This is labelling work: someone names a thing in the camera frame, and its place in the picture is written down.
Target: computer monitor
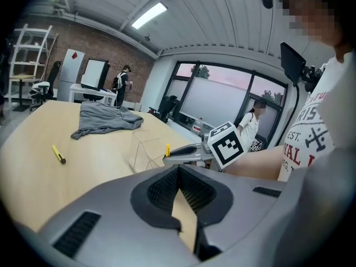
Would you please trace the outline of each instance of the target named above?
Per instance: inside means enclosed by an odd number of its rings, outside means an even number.
[[[280,52],[281,66],[284,69],[284,73],[292,80],[293,85],[296,85],[305,67],[305,59],[285,42],[280,44]]]
[[[85,73],[82,76],[81,86],[99,91],[103,88],[110,65],[109,60],[89,58]]]

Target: gray cloth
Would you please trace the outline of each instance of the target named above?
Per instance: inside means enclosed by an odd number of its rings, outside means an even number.
[[[111,107],[97,102],[82,102],[79,129],[71,135],[78,140],[88,134],[106,134],[118,130],[134,130],[141,126],[143,118],[125,107]]]

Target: backpack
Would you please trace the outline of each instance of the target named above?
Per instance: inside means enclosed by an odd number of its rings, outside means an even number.
[[[119,90],[122,87],[122,79],[121,77],[126,74],[125,72],[119,73],[114,79],[113,79],[113,88]]]

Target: office chair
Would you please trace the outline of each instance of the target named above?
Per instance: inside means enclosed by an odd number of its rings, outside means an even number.
[[[103,96],[96,96],[90,94],[83,94],[84,99],[89,99],[89,101],[99,101],[103,99]]]
[[[177,96],[165,97],[162,101],[158,111],[152,107],[149,107],[149,113],[154,115],[156,118],[161,120],[164,123],[168,121],[168,114],[172,109],[178,104]]]
[[[37,109],[42,104],[53,97],[53,83],[60,71],[61,61],[55,61],[53,67],[48,75],[46,82],[35,83],[31,90],[29,91],[29,96],[32,101],[36,101],[37,104],[32,104],[29,107],[29,112],[31,113],[33,109]]]

